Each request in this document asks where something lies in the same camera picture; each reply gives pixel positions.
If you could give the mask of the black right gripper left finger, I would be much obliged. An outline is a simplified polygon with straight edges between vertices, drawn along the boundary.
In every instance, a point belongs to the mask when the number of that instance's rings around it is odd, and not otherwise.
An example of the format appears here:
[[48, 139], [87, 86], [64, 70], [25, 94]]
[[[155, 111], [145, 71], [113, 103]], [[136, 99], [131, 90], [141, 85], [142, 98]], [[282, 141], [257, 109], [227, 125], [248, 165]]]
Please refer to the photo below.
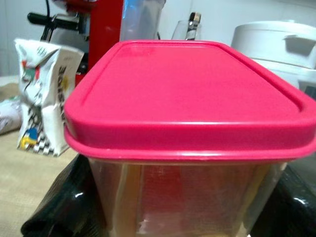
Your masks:
[[106, 221], [88, 159], [78, 154], [56, 177], [22, 225], [25, 237], [107, 237]]

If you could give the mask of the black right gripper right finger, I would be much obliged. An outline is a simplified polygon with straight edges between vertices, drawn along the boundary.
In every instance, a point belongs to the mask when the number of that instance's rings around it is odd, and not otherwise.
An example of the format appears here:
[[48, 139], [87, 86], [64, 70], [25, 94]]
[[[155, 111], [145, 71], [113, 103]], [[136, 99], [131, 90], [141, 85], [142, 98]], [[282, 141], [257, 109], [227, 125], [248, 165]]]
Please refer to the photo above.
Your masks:
[[252, 237], [316, 235], [316, 173], [289, 165], [254, 224]]

